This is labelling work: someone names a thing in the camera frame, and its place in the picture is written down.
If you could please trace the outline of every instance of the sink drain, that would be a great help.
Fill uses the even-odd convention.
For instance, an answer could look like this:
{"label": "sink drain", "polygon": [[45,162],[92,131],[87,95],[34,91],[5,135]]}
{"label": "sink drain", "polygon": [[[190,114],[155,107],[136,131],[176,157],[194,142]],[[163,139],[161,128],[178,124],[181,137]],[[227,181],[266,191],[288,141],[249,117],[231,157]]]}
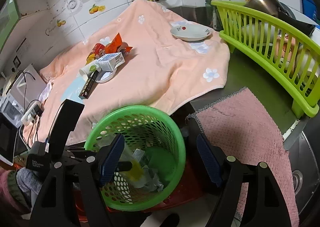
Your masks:
{"label": "sink drain", "polygon": [[299,170],[293,171],[292,180],[293,180],[294,194],[297,195],[297,193],[300,191],[302,187],[302,182],[303,182],[302,173]]}

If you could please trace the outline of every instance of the dish cloth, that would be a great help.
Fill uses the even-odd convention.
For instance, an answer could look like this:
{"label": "dish cloth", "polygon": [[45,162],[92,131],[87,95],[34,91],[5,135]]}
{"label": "dish cloth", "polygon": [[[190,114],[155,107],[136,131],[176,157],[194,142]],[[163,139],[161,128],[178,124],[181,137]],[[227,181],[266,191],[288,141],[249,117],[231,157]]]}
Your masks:
{"label": "dish cloth", "polygon": [[[292,227],[299,226],[289,153],[283,137],[266,109],[246,87],[213,102],[187,118],[194,118],[212,145],[241,163],[265,161],[282,191]],[[248,184],[242,184],[237,211],[244,211]]]}

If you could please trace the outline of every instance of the power strip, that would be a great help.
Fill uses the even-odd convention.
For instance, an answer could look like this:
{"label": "power strip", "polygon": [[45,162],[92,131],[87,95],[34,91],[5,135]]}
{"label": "power strip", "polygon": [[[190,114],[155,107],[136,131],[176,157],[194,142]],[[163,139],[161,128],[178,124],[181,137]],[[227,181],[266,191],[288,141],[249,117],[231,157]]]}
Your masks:
{"label": "power strip", "polygon": [[30,122],[35,123],[36,122],[36,112],[35,112],[35,107],[40,106],[41,102],[35,101],[31,107],[27,110],[27,112],[22,116],[21,122],[25,125],[28,126]]}

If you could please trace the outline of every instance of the blue container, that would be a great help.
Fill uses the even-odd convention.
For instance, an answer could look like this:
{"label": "blue container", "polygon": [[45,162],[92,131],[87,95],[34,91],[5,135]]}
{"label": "blue container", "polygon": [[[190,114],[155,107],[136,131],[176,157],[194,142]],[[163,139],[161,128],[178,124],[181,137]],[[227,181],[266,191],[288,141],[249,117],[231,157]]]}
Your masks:
{"label": "blue container", "polygon": [[317,20],[317,7],[313,0],[302,0],[303,14],[312,20]]}

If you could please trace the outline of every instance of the dish rack leg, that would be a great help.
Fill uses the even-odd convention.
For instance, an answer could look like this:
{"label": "dish rack leg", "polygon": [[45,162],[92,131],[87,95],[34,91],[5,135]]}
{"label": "dish rack leg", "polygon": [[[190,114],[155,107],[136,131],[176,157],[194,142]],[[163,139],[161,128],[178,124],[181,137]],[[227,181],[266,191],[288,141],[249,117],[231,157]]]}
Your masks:
{"label": "dish rack leg", "polygon": [[302,110],[300,105],[295,100],[293,100],[292,111],[298,119],[300,119],[302,117],[302,115],[304,114],[304,111]]}
{"label": "dish rack leg", "polygon": [[232,54],[236,47],[231,44],[228,44],[228,46],[229,46],[230,53]]}

